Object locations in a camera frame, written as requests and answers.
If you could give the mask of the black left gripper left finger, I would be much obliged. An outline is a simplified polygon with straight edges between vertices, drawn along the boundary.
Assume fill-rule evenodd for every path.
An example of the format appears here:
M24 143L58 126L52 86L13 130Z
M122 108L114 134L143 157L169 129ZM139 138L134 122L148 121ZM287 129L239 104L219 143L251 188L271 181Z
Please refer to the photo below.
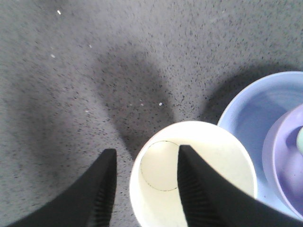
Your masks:
M116 150L105 149L67 190L13 227L108 227L117 179Z

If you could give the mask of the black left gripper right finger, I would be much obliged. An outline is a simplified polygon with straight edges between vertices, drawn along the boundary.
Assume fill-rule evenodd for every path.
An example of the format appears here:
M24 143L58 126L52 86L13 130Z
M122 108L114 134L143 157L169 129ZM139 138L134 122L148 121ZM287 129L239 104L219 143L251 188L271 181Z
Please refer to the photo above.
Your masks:
M238 189L208 165L189 145L179 146L178 190L190 227L301 227Z

